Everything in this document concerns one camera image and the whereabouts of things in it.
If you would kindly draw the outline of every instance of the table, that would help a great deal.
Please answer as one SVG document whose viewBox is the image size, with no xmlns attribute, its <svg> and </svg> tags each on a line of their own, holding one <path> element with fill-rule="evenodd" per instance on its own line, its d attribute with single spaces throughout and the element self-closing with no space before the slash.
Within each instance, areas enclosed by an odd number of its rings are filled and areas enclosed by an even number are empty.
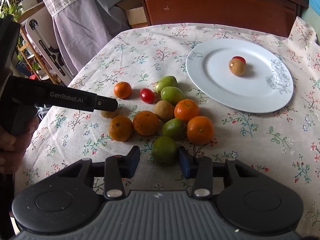
<svg viewBox="0 0 320 240">
<path fill-rule="evenodd" d="M 273 52 L 290 70 L 295 91 L 292 101 L 269 114 L 236 111 L 210 99 L 190 81 L 185 61 L 197 44 L 210 39 L 243 39 Z M 215 136 L 206 145 L 185 142 L 193 155 L 216 162 L 238 159 L 296 191 L 304 202 L 297 231 L 320 236 L 320 48 L 313 28 L 297 17 L 289 38 L 223 25 L 173 24 L 150 26 L 120 33 L 76 76 L 70 87 L 113 95 L 113 85 L 127 81 L 133 92 L 128 100 L 117 99 L 119 114 L 133 118 L 154 105 L 139 99 L 139 90 L 152 89 L 155 82 L 173 75 L 185 95 L 196 101 L 201 115 L 212 119 Z M 133 179 L 124 187 L 141 190 L 187 189 L 193 180 L 182 177 L 178 165 L 159 167 L 150 152 L 156 136 L 135 134 L 129 141 L 112 141 L 109 119 L 93 113 L 52 107 L 35 132 L 24 162 L 15 176 L 16 192 L 83 158 L 102 162 L 111 155 L 126 155 L 134 145 L 141 160 Z M 223 189 L 214 179 L 214 193 Z M 103 190 L 96 178 L 94 190 Z"/>
</svg>

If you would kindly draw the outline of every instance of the cherry tomato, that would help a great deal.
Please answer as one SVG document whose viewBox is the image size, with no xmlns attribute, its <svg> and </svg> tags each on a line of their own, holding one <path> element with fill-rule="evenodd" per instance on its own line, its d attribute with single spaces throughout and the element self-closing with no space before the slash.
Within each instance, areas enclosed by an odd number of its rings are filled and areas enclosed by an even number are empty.
<svg viewBox="0 0 320 240">
<path fill-rule="evenodd" d="M 246 64 L 246 61 L 245 61 L 245 59 L 243 57 L 235 56 L 233 58 L 239 59 L 239 60 L 241 60 L 243 62 L 243 64 Z"/>
<path fill-rule="evenodd" d="M 151 104 L 155 99 L 155 95 L 149 88 L 143 88 L 140 90 L 140 98 L 143 102 Z"/>
</svg>

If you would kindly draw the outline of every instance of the white plate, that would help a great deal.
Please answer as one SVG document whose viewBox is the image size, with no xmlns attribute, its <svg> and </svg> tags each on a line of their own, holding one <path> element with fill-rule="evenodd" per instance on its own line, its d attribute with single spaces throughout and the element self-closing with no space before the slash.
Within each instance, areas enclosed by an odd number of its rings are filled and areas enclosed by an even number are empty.
<svg viewBox="0 0 320 240">
<path fill-rule="evenodd" d="M 246 60 L 244 75 L 235 76 L 229 60 Z M 237 110 L 269 113 L 284 107 L 293 95 L 287 67 L 270 51 L 236 39 L 211 40 L 188 55 L 186 70 L 192 82 L 212 99 Z"/>
</svg>

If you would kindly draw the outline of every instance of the plate rim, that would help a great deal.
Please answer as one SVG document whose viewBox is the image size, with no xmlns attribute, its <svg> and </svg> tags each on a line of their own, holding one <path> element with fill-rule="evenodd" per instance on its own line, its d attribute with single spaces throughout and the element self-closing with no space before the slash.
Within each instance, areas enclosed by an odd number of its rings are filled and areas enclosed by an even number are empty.
<svg viewBox="0 0 320 240">
<path fill-rule="evenodd" d="M 188 53 L 188 56 L 186 58 L 186 71 L 187 71 L 187 74 L 188 74 L 188 77 L 190 78 L 190 80 L 192 81 L 192 83 L 199 89 L 201 90 L 203 93 L 205 93 L 209 98 L 227 106 L 227 107 L 230 107 L 232 109 L 235 109 L 235 110 L 239 110 L 239 111 L 243 111 L 243 112 L 248 112 L 248 113 L 255 113 L 255 114 L 265 114 L 265 113 L 272 113 L 272 112 L 275 112 L 275 111 L 278 111 L 279 109 L 283 108 L 284 106 L 286 106 L 291 100 L 292 100 L 292 97 L 293 97 L 293 94 L 294 94 L 294 85 L 293 85 L 293 78 L 292 78 L 292 75 L 289 71 L 289 69 L 287 68 L 287 66 L 277 57 L 275 56 L 271 51 L 269 51 L 268 49 L 264 48 L 263 46 L 261 46 L 260 44 L 256 44 L 256 43 L 253 43 L 253 42 L 250 42 L 250 41 L 247 41 L 247 40 L 242 40 L 242 39 L 233 39 L 233 40 L 237 40 L 239 42 L 243 42 L 243 43 L 247 43 L 247 44 L 250 44 L 250 45 L 253 45 L 253 46 L 258 46 L 260 47 L 261 49 L 265 50 L 266 52 L 270 53 L 270 56 L 271 57 L 274 57 L 274 59 L 276 60 L 279 60 L 280 63 L 284 66 L 285 70 L 287 70 L 287 72 L 289 73 L 289 78 L 290 78 L 290 81 L 291 81 L 291 84 L 290 86 L 292 86 L 292 91 L 290 91 L 291 95 L 288 97 L 288 100 L 284 100 L 284 102 L 286 102 L 283 106 L 281 107 L 275 107 L 273 110 L 260 110 L 260 111 L 252 111 L 250 109 L 243 109 L 242 107 L 235 107 L 234 105 L 232 106 L 231 104 L 229 104 L 228 102 L 222 102 L 221 100 L 219 99 L 216 99 L 216 98 L 213 98 L 213 96 L 210 96 L 209 94 L 207 94 L 206 92 L 204 92 L 199 85 L 197 85 L 194 80 L 191 78 L 190 76 L 190 67 L 189 67 L 189 71 L 188 71 L 188 64 L 187 62 L 189 61 L 190 62 L 190 55 L 192 52 L 194 52 L 194 50 L 198 47 L 198 46 L 203 46 L 204 44 L 206 43 L 209 43 L 209 42 L 230 42 L 230 39 L 211 39 L 211 40 L 207 40 L 207 41 L 204 41 L 203 43 L 201 44 L 198 44 L 197 46 L 195 46 L 189 53 Z M 202 57 L 202 60 L 201 60 L 201 65 L 203 66 L 203 62 L 204 62 L 204 59 L 205 57 L 207 56 L 207 54 L 203 55 Z"/>
</svg>

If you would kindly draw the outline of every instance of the wooden headboard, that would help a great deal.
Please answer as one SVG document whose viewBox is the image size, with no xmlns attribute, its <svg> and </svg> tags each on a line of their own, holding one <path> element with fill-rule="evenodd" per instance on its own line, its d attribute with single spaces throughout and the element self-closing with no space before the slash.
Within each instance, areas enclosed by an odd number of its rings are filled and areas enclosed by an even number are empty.
<svg viewBox="0 0 320 240">
<path fill-rule="evenodd" d="M 211 23 L 288 37 L 308 0 L 142 0 L 148 25 Z"/>
</svg>

